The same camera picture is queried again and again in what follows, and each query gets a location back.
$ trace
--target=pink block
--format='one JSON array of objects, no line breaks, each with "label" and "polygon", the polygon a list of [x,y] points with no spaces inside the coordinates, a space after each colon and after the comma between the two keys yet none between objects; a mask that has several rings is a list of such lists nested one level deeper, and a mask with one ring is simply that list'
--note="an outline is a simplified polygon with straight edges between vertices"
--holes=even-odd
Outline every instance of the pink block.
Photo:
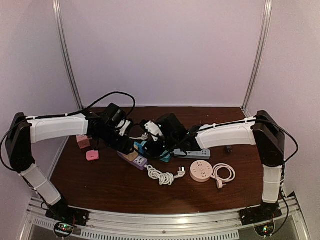
[{"label": "pink block", "polygon": [[99,151],[91,150],[86,152],[86,159],[88,161],[94,161],[99,159]]},{"label": "pink block", "polygon": [[85,149],[91,146],[88,137],[85,135],[76,136],[76,142],[78,143],[80,149]]}]

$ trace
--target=white panel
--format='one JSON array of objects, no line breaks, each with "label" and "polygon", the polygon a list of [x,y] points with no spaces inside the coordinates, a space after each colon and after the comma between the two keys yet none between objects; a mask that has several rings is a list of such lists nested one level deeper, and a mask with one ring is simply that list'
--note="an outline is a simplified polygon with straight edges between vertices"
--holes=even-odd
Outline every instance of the white panel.
[{"label": "white panel", "polygon": [[[2,0],[0,3],[0,136],[18,112],[43,115],[73,112],[51,0]],[[63,139],[32,146],[45,174]],[[7,153],[2,151],[8,162]],[[15,240],[31,192],[16,173],[0,166],[0,239]]]},{"label": "white panel", "polygon": [[[265,1],[68,0],[61,12],[85,106],[241,106]],[[130,99],[110,101],[129,106]]]},{"label": "white panel", "polygon": [[[273,1],[265,53],[249,111],[267,110],[298,141],[286,167],[312,239],[320,239],[320,1]],[[294,150],[287,137],[286,157]]]}]

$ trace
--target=robotic arm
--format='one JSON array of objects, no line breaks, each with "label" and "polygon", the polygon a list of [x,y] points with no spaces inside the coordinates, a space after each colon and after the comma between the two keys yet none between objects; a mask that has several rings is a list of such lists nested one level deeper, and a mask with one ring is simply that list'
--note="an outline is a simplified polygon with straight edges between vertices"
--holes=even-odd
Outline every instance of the robotic arm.
[{"label": "robotic arm", "polygon": [[[128,122],[125,112],[113,103],[97,114],[86,110],[73,116],[38,119],[17,113],[11,125],[13,130],[5,142],[10,165],[48,204],[47,217],[72,223],[74,216],[77,225],[85,226],[88,212],[68,206],[63,195],[36,165],[31,144],[58,137],[88,135],[102,139],[109,147],[127,155],[134,150],[134,142],[124,135]],[[164,152],[170,153],[174,149],[199,151],[226,145],[257,145],[264,168],[262,203],[259,207],[240,211],[242,224],[281,216],[278,197],[285,163],[285,135],[267,112],[259,111],[255,117],[241,121],[193,126],[189,130],[172,113],[156,122],[144,120],[140,125],[152,136],[144,147],[153,158],[161,158]]]}]

